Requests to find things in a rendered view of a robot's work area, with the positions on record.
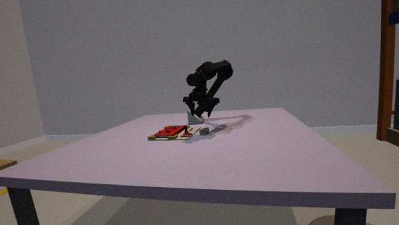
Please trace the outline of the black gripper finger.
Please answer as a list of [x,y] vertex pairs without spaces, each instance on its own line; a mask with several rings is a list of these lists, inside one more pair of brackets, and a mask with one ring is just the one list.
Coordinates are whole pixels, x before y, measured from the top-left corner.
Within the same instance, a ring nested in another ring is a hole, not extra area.
[[208,117],[210,117],[211,112],[212,112],[213,108],[215,107],[215,105],[217,105],[217,104],[207,104],[207,106],[208,106]]
[[188,105],[188,107],[190,108],[191,114],[192,116],[194,116],[194,112],[195,112],[195,103],[185,103]]

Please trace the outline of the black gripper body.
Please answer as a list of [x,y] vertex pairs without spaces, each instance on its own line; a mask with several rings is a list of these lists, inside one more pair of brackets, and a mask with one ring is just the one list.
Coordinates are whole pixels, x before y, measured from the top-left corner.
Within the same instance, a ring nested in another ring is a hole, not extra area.
[[[206,88],[206,86],[196,86],[194,89],[195,91],[199,91],[199,89],[202,89],[204,91],[204,97],[203,99],[199,99],[200,102],[208,102],[209,104],[218,104],[220,102],[219,98],[217,97],[211,97],[207,99],[206,91],[208,90],[208,88]],[[192,103],[193,101],[190,101],[189,97],[184,97],[183,102]]]

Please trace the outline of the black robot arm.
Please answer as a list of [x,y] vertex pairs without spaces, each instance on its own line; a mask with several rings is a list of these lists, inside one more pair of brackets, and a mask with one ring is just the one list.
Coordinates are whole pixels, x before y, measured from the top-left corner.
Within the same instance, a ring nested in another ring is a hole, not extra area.
[[[215,95],[222,83],[229,79],[233,75],[233,69],[231,63],[227,60],[223,60],[217,63],[210,61],[204,62],[199,68],[195,70],[194,74],[190,74],[186,78],[186,82],[190,86],[206,86],[206,80],[212,79],[217,73],[217,79],[211,86],[210,90],[206,94],[207,99]],[[204,91],[199,89],[199,91],[193,91],[189,94],[190,101],[199,101],[200,98],[203,99]],[[198,102],[199,106],[195,109],[194,114],[201,118],[202,113],[208,112],[208,102]]]

